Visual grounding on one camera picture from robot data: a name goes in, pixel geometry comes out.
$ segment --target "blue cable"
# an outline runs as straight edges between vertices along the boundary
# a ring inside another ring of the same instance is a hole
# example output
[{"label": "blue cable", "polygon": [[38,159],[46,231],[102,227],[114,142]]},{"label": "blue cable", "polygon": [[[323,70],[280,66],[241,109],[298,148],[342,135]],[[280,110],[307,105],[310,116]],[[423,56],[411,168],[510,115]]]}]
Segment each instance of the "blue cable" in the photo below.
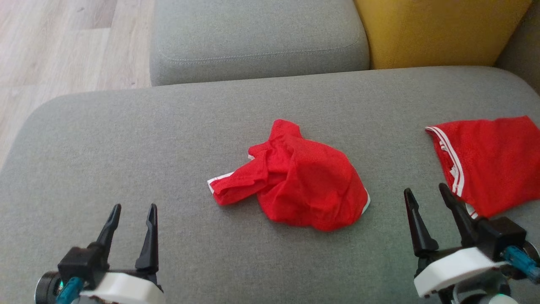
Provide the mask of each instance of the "blue cable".
[{"label": "blue cable", "polygon": [[534,284],[540,284],[540,268],[524,251],[516,246],[508,246],[504,251],[504,259],[523,272]]},{"label": "blue cable", "polygon": [[72,277],[62,291],[56,297],[56,304],[71,304],[76,298],[79,297],[79,293],[83,290],[84,283],[79,277]]}]

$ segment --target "wooden floor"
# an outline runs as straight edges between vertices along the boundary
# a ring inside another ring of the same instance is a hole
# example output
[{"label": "wooden floor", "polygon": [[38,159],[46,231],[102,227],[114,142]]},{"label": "wooden floor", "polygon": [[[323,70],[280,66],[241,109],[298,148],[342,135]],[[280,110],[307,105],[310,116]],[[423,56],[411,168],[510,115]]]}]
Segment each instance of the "wooden floor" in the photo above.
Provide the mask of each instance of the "wooden floor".
[{"label": "wooden floor", "polygon": [[60,95],[150,86],[154,0],[0,0],[0,167]]}]

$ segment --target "sofa seam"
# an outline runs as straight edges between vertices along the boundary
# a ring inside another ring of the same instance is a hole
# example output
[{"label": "sofa seam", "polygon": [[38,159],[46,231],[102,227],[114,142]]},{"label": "sofa seam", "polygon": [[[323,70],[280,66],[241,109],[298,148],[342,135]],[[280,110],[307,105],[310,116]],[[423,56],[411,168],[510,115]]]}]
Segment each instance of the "sofa seam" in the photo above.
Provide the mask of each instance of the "sofa seam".
[{"label": "sofa seam", "polygon": [[202,58],[197,60],[181,60],[181,59],[172,59],[168,56],[165,56],[163,54],[162,49],[159,46],[156,46],[156,50],[158,51],[159,55],[176,64],[197,64],[197,63],[205,63],[205,62],[227,62],[227,61],[238,61],[238,60],[249,60],[249,59],[255,59],[255,58],[263,58],[263,57],[277,57],[277,56],[287,56],[287,55],[299,55],[299,54],[319,54],[319,53],[326,53],[326,52],[338,52],[343,51],[345,49],[351,48],[357,43],[360,42],[361,30],[359,27],[358,36],[356,38],[356,41],[346,45],[344,47],[339,47],[335,49],[315,49],[315,50],[299,50],[299,51],[282,51],[282,52],[266,52],[266,53],[259,53],[259,54],[250,54],[250,55],[240,55],[240,56],[223,56],[223,57],[209,57],[209,58]]}]

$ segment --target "sofa armrest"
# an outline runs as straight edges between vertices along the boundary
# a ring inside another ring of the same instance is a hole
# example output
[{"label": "sofa armrest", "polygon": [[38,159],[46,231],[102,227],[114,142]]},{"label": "sofa armrest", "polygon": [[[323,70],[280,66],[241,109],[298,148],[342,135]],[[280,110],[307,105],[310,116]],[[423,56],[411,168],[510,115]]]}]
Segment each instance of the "sofa armrest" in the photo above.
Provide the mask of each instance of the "sofa armrest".
[{"label": "sofa armrest", "polygon": [[525,79],[540,94],[540,0],[534,0],[523,17],[497,67]]}]

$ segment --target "sofa cushion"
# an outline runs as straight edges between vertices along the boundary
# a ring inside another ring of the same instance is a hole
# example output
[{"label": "sofa cushion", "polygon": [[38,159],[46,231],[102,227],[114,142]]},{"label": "sofa cushion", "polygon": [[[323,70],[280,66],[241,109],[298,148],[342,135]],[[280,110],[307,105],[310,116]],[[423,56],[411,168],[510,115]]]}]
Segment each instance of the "sofa cushion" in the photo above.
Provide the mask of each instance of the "sofa cushion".
[{"label": "sofa cushion", "polygon": [[369,68],[351,0],[158,0],[152,85]]},{"label": "sofa cushion", "polygon": [[395,69],[494,65],[532,0],[355,2],[372,69]]},{"label": "sofa cushion", "polygon": [[[540,97],[515,75],[482,67],[57,98],[31,115],[0,173],[0,302],[31,302],[37,279],[71,246],[93,241],[116,203],[123,208],[109,262],[132,268],[156,203],[167,303],[417,303],[406,187],[441,248],[459,244],[424,127],[524,114],[540,125]],[[254,197],[216,204],[206,181],[246,163],[276,118],[349,157],[371,197],[356,224],[323,233],[270,221]],[[538,202],[508,215],[540,244]],[[540,297],[527,282],[514,288],[520,303]]]}]

